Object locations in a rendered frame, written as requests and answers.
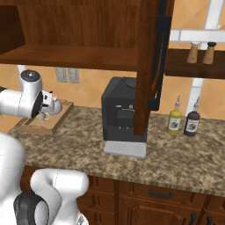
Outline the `dark wooden wall shelf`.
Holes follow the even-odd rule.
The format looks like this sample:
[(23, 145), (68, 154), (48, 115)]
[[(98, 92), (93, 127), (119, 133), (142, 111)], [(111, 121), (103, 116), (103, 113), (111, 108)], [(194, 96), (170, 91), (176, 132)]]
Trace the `dark wooden wall shelf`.
[(214, 62), (204, 64), (205, 50), (198, 51), (196, 63), (187, 63), (188, 49), (172, 49), (167, 53), (165, 75), (197, 78), (225, 79), (225, 51), (214, 51)]

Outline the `wooden shaker black top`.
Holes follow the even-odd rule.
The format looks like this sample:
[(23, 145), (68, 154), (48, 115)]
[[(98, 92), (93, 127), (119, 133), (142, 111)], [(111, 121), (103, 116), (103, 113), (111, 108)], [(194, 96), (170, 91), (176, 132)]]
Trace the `wooden shaker black top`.
[(204, 64), (212, 64), (214, 61), (214, 47), (216, 46), (215, 42), (208, 42), (207, 43), (207, 51), (205, 52), (205, 55), (203, 57), (203, 63)]

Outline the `dark grey coffee machine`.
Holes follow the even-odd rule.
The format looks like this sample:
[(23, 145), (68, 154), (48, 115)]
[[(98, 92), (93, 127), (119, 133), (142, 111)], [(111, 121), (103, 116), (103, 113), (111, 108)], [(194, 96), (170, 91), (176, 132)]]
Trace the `dark grey coffee machine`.
[(134, 134), (135, 87), (134, 77), (115, 76), (105, 88), (101, 98), (105, 153), (146, 156), (148, 129), (144, 135)]

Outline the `yellow oil bottle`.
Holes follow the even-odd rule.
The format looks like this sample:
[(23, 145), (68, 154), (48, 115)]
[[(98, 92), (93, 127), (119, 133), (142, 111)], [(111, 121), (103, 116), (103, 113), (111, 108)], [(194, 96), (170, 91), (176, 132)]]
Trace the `yellow oil bottle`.
[(169, 121), (168, 121), (168, 126), (167, 126), (167, 133), (168, 134), (177, 134), (182, 113), (179, 111), (180, 107), (180, 97), (178, 97), (176, 103), (175, 103), (175, 108), (170, 112), (169, 116)]

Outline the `brown wooden drawer front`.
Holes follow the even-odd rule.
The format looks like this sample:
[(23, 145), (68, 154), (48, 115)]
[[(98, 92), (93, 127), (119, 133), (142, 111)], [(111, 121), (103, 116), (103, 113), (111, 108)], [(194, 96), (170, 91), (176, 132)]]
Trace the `brown wooden drawer front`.
[[(149, 189), (153, 189), (154, 192), (168, 193), (172, 192), (172, 199), (160, 198), (149, 195)], [(170, 189), (165, 187), (159, 187), (154, 185), (137, 184), (133, 182), (120, 181), (119, 193), (135, 198), (144, 198), (147, 200), (161, 200), (172, 202), (173, 204), (183, 205), (185, 207), (193, 207), (200, 209), (204, 205), (206, 200), (206, 194), (181, 191), (176, 189)]]

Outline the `brown base cabinet door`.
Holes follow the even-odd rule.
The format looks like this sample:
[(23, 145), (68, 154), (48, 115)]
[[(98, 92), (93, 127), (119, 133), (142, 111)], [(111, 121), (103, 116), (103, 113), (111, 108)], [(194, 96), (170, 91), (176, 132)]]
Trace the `brown base cabinet door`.
[(199, 209), (119, 196), (119, 225), (189, 225)]
[(207, 225), (207, 217), (212, 216), (212, 225), (225, 225), (225, 197), (210, 195), (203, 206), (200, 225)]

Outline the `white window frame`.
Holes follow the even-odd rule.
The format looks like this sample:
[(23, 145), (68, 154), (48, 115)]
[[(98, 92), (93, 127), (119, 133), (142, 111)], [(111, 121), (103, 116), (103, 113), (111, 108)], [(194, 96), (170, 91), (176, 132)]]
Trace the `white window frame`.
[[(223, 43), (225, 47), (225, 30), (222, 31), (219, 26), (221, 15), (225, 15), (225, 0), (187, 0), (185, 7), (190, 10), (200, 1), (207, 4), (203, 28), (178, 28), (172, 33), (177, 34), (179, 43), (185, 41), (199, 43), (200, 50), (206, 50), (209, 41), (215, 41), (217, 44)], [(192, 110), (197, 98), (200, 98), (201, 117), (225, 120), (225, 80), (194, 77), (189, 90), (185, 115)]]

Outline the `wooden shaker white top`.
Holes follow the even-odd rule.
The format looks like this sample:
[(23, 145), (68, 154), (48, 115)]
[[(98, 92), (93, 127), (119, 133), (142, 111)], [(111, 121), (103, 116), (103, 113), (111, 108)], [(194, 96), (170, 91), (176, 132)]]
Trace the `wooden shaker white top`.
[(198, 47), (199, 47), (199, 42), (192, 42), (191, 43), (191, 49), (189, 52), (189, 55), (187, 57), (186, 62), (194, 64), (198, 60)]

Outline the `dark vinegar bottle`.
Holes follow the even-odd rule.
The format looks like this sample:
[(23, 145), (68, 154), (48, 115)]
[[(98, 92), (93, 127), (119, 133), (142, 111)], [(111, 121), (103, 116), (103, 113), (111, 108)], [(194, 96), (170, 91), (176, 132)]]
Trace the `dark vinegar bottle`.
[(192, 111), (189, 112), (186, 117), (184, 135), (189, 137), (194, 137), (196, 135), (196, 131), (200, 122), (200, 114), (198, 113), (199, 100), (200, 99), (197, 98), (193, 105)]

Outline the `brown base drawer stack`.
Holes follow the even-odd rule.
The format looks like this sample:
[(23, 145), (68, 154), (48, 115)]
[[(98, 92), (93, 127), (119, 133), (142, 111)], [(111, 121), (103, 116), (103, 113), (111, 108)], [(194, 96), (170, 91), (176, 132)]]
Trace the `brown base drawer stack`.
[(89, 176), (87, 193), (77, 199), (80, 211), (90, 225), (118, 225), (119, 182)]

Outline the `brown wooden cabinet door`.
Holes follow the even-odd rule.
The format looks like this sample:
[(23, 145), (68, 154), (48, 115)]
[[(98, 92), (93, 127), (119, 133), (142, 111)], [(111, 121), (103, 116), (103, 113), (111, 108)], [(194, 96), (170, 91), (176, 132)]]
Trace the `brown wooden cabinet door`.
[(149, 124), (148, 102), (153, 93), (152, 77), (156, 45), (156, 18), (171, 16), (175, 0), (141, 0), (138, 27), (138, 59), (135, 88), (134, 134), (144, 135)]

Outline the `brown wooden wall cabinet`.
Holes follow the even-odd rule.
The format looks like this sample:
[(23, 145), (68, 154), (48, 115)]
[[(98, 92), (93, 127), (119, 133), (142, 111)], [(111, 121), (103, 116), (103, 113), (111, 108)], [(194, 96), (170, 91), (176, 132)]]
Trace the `brown wooden wall cabinet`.
[(141, 0), (0, 0), (0, 63), (137, 70)]

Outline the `wooden tray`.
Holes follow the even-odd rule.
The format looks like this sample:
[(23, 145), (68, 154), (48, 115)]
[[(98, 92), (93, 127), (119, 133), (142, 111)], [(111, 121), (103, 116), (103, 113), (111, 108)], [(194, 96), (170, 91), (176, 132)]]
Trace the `wooden tray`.
[(58, 114), (51, 115), (48, 120), (22, 119), (17, 127), (30, 133), (53, 135), (74, 107), (72, 102), (66, 100), (62, 100), (61, 103), (62, 110)]

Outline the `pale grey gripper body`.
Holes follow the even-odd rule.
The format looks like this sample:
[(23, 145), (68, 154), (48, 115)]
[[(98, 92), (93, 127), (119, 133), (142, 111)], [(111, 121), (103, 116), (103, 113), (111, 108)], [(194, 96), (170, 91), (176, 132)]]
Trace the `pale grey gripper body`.
[(58, 98), (53, 98), (51, 104), (47, 107), (46, 112), (49, 114), (58, 114), (62, 110), (62, 104)]

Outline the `grey wall outlet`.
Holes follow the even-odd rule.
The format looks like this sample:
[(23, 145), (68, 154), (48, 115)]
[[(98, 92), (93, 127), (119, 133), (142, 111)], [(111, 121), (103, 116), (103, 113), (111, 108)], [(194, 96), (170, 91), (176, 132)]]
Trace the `grey wall outlet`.
[(75, 68), (68, 68), (68, 76), (70, 83), (79, 83), (79, 71)]
[(65, 68), (55, 67), (56, 79), (59, 83), (66, 83), (67, 79), (67, 71)]

